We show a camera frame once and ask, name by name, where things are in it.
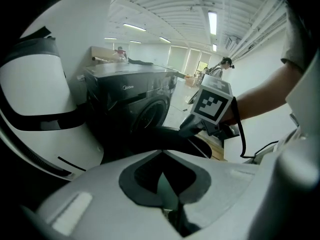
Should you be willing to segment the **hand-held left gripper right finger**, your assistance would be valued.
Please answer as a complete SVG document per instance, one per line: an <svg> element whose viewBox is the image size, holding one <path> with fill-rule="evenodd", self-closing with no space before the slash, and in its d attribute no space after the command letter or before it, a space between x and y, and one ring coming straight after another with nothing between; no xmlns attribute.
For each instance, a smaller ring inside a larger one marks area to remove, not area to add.
<svg viewBox="0 0 320 240"><path fill-rule="evenodd" d="M174 194L163 240L249 240L254 209L245 206L256 165L164 151L164 176Z"/></svg>

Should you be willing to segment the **person's right forearm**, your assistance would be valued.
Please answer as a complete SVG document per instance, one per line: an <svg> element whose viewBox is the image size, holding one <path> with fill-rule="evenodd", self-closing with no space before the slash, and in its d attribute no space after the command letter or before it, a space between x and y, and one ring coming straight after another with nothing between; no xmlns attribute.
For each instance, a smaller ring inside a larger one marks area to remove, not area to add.
<svg viewBox="0 0 320 240"><path fill-rule="evenodd" d="M239 118L250 119L283 106L302 75L301 68L287 61L260 85L236 97Z"/></svg>

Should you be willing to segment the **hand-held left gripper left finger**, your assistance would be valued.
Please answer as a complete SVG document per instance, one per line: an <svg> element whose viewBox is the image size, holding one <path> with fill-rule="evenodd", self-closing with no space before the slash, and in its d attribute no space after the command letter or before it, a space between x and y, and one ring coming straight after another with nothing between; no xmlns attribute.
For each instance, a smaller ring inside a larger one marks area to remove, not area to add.
<svg viewBox="0 0 320 240"><path fill-rule="evenodd" d="M137 205L119 186L125 168L157 154L148 151L94 167L54 192L36 213L72 240L181 240L160 208Z"/></svg>

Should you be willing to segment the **open brown cardboard box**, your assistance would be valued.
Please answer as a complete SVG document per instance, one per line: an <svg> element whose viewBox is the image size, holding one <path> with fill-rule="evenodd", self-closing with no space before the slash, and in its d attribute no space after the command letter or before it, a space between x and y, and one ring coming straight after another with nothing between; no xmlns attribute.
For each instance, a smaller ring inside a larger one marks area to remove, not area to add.
<svg viewBox="0 0 320 240"><path fill-rule="evenodd" d="M103 61L93 61L97 64L109 64L109 63L118 63L116 60L115 51L109 48L99 47L99 46L91 46L91 60L92 57L99 57L108 60L108 63Z"/></svg>

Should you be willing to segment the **person's grey shirt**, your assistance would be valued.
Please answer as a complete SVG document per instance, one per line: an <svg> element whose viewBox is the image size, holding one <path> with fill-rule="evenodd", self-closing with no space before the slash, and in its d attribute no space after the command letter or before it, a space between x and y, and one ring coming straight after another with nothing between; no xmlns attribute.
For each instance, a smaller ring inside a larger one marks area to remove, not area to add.
<svg viewBox="0 0 320 240"><path fill-rule="evenodd" d="M304 21L286 4L286 30L280 60L283 64L290 62L304 74L317 51L310 32L305 28Z"/></svg>

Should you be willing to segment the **black cloth pouch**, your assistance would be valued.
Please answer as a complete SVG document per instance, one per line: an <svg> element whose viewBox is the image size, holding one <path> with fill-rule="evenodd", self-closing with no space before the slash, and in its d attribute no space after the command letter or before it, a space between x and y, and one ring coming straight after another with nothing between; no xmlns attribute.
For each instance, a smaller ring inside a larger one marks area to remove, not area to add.
<svg viewBox="0 0 320 240"><path fill-rule="evenodd" d="M128 58L128 62L130 64L133 64L133 65L142 65L142 66L152 66L153 65L152 62L145 62L145 61L141 61L141 60L133 60L131 58Z"/></svg>

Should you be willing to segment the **white and black machine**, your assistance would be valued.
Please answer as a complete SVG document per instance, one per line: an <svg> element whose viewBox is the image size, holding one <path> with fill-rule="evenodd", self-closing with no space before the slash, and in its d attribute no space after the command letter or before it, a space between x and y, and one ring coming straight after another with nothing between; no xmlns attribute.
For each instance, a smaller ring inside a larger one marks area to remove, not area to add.
<svg viewBox="0 0 320 240"><path fill-rule="evenodd" d="M30 165L68 181L103 160L46 27L0 54L0 139Z"/></svg>

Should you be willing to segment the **wooden slat board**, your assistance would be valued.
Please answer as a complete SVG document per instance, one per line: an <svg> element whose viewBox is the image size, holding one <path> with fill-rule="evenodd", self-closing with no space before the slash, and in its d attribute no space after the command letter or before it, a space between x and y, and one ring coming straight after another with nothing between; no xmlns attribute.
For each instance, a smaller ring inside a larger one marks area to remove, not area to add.
<svg viewBox="0 0 320 240"><path fill-rule="evenodd" d="M211 140L203 137L202 135L197 134L197 138L203 140L211 149L211 159L217 160L217 161L227 161L224 157L224 149L217 145L216 143L213 143Z"/></svg>

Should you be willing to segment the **clear bottle with red cap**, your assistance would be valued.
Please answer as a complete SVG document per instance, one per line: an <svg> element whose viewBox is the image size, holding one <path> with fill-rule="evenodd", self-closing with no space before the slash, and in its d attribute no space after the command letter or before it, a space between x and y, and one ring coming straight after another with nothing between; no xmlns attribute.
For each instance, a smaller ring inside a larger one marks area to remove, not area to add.
<svg viewBox="0 0 320 240"><path fill-rule="evenodd" d="M124 63L127 61L127 59L128 59L127 54L124 50L115 49L114 51L115 51L114 56L116 57L117 62Z"/></svg>

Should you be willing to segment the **black washing machine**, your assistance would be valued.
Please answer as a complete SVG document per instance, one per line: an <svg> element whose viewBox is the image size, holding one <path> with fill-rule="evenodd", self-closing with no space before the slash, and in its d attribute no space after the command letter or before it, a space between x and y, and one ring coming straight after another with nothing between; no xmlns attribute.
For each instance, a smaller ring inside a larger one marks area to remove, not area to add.
<svg viewBox="0 0 320 240"><path fill-rule="evenodd" d="M178 71L157 65L106 63L87 66L87 123L102 145L161 127L176 89Z"/></svg>

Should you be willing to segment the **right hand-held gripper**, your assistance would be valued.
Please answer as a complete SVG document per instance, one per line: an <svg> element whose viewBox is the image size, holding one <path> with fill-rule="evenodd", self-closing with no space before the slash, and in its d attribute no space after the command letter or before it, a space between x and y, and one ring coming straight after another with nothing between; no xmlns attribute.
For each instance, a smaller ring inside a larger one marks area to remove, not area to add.
<svg viewBox="0 0 320 240"><path fill-rule="evenodd" d="M238 137L238 127L221 123L233 98L228 82L206 74L195 96L191 113L180 125L178 134L183 138L189 138L204 129L209 136L219 140Z"/></svg>

